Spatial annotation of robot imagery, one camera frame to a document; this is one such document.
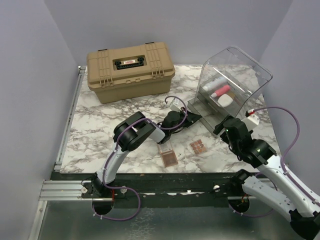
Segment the white egg-shaped sponge case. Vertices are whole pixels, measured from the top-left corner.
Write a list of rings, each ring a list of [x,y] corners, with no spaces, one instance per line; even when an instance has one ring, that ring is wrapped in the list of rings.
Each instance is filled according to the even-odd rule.
[[[223,94],[218,98],[217,102],[222,108],[226,108],[234,102],[234,97],[231,97],[228,94]]]

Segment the white spray bottle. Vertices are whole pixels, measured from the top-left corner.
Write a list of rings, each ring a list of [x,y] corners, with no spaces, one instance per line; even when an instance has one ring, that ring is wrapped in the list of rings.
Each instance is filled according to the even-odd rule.
[[[221,86],[222,84],[224,84],[227,81],[227,79],[223,76],[215,78],[214,80],[212,80],[211,82],[206,83],[202,89],[206,92],[208,91],[212,91],[213,89]]]

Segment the clear acrylic makeup organizer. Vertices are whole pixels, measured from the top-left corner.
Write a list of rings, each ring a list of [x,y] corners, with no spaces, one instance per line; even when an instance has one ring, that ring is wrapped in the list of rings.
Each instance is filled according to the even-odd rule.
[[[227,81],[211,91],[204,91],[203,86],[216,78],[224,77]],[[273,74],[261,63],[237,46],[229,46],[210,57],[202,66],[195,96],[188,101],[187,107],[201,115],[201,123],[214,135],[214,127],[226,117],[245,117],[245,112],[264,102],[262,92],[273,79]],[[211,94],[219,88],[229,85],[225,94],[234,97],[228,107],[218,104],[218,97]]]

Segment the tan plastic toolbox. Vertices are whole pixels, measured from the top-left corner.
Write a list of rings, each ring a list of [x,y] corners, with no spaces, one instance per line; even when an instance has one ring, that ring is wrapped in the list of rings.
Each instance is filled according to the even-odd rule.
[[[165,42],[101,49],[86,63],[88,88],[102,104],[167,93],[176,73]]]

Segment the pink tube with white cap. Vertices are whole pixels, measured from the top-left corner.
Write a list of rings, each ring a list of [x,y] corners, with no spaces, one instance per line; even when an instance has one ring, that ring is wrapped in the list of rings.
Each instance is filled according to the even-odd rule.
[[[223,94],[227,93],[229,90],[231,89],[231,87],[229,85],[224,85],[223,87],[217,89],[215,92],[213,92],[210,97],[211,98],[216,98],[216,97],[220,97]]]

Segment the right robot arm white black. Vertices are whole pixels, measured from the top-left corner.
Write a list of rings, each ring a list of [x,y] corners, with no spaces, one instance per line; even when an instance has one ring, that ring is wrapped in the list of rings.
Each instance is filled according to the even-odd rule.
[[[227,116],[214,127],[240,161],[250,164],[267,177],[277,189],[261,182],[246,170],[232,177],[229,189],[236,195],[249,194],[281,214],[303,239],[313,240],[320,232],[320,196],[307,187],[264,140],[251,134],[260,123],[253,114],[244,119]]]

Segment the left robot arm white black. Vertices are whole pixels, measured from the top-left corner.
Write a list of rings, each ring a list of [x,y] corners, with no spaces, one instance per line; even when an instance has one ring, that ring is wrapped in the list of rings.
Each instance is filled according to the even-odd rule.
[[[164,144],[171,135],[192,126],[201,118],[199,114],[183,107],[177,111],[171,110],[158,124],[146,118],[140,111],[122,121],[113,131],[112,150],[91,180],[92,191],[101,198],[106,197],[111,190],[110,183],[115,180],[126,156],[140,147],[145,140],[151,139],[157,144]]]

